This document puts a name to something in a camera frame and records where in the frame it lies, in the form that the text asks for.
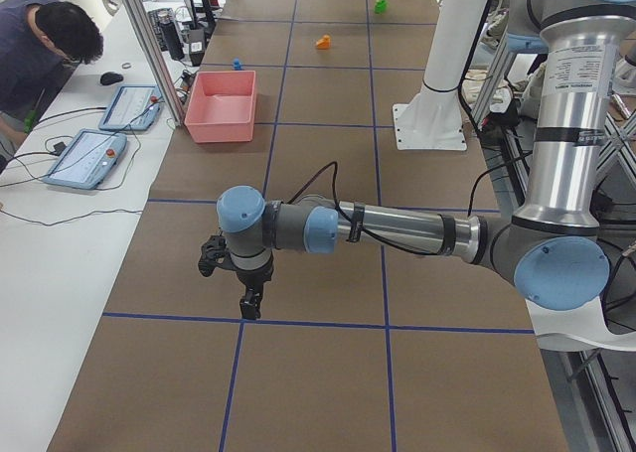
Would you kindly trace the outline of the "orange block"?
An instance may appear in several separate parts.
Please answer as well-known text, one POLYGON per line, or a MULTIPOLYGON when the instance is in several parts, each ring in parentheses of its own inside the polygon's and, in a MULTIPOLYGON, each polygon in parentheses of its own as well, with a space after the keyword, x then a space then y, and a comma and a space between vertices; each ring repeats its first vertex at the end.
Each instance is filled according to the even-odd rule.
POLYGON ((327 34, 323 35, 315 42, 315 48, 317 50, 329 50, 331 48, 331 37, 327 34))

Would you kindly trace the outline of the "green block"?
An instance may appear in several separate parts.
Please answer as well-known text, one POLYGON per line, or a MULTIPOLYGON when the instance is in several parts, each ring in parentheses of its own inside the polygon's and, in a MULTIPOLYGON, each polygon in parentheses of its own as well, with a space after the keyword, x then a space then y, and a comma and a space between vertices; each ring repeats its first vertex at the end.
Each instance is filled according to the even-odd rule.
POLYGON ((382 14, 387 11, 388 8, 388 0, 376 0, 374 5, 374 13, 382 14))

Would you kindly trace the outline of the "pink plastic box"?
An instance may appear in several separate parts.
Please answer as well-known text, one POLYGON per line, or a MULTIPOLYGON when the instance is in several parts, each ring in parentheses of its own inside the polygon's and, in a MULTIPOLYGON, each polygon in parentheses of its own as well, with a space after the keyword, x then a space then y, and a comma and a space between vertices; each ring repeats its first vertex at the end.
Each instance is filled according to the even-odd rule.
POLYGON ((198 71, 185 126, 199 144, 249 142, 256 100, 255 71, 198 71))

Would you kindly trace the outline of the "near teach pendant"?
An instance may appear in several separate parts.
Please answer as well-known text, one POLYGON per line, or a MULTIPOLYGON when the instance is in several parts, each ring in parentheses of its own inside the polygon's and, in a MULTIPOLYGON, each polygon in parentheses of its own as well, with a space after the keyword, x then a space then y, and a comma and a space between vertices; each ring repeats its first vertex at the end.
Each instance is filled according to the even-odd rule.
POLYGON ((81 130, 51 166, 42 181, 49 185, 92 190, 125 153, 128 140, 121 132, 81 130))

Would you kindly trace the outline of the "teach pendant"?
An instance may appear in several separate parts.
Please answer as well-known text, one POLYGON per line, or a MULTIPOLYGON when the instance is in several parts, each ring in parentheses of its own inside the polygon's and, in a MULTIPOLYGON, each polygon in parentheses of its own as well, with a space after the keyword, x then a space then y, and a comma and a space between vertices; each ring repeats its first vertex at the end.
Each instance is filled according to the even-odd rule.
POLYGON ((128 140, 121 132, 81 130, 51 166, 42 181, 49 185, 92 190, 125 153, 128 140))
POLYGON ((162 94, 157 85, 120 86, 101 118, 98 128, 104 131, 145 131, 160 112, 162 94))

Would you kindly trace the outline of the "far teach pendant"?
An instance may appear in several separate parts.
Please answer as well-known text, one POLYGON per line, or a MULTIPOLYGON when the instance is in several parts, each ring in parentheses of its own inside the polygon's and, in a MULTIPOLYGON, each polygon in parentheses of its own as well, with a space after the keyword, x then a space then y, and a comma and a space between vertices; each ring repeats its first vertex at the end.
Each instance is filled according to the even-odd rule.
POLYGON ((104 131, 145 131, 160 112, 162 94, 157 85, 120 86, 101 118, 98 128, 104 131))

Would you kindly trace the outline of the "black computer mouse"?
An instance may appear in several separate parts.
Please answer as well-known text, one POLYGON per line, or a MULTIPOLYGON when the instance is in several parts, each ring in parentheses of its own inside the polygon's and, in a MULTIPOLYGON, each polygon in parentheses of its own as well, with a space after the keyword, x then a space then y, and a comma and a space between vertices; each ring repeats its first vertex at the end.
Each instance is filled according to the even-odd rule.
POLYGON ((106 72, 99 79, 99 83, 103 86, 113 85, 122 81, 123 75, 116 72, 106 72))

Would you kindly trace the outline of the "black water bottle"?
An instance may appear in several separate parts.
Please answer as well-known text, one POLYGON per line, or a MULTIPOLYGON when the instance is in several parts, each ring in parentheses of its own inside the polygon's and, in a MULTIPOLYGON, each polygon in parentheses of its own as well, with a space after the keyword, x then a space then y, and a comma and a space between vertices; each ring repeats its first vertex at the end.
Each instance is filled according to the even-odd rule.
POLYGON ((172 60, 182 61, 185 57, 177 28, 168 11, 160 11, 157 15, 158 25, 172 60))

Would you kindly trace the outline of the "seated person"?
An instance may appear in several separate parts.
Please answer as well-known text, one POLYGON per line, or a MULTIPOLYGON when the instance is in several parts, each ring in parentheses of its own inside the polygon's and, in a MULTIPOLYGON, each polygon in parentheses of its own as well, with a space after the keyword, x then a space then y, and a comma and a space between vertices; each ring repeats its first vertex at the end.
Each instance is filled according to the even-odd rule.
POLYGON ((27 138, 25 122, 48 109, 72 67, 103 53, 86 11, 60 0, 1 2, 1 165, 27 138))

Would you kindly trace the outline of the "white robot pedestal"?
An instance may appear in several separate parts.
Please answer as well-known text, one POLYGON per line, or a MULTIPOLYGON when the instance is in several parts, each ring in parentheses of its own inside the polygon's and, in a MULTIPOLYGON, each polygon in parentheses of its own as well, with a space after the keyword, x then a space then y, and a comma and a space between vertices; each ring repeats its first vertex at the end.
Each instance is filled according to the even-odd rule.
POLYGON ((421 88, 393 106, 399 150, 467 149, 459 92, 489 0, 442 0, 421 88))

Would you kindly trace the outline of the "aluminium frame post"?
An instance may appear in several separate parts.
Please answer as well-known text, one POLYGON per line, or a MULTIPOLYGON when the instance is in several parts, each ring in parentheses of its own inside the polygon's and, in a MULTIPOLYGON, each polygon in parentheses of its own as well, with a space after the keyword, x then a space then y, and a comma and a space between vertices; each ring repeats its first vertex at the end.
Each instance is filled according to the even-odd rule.
POLYGON ((177 127, 183 126, 185 121, 184 105, 172 82, 143 2, 142 0, 122 0, 122 2, 150 70, 163 94, 164 102, 172 114, 174 123, 177 127))

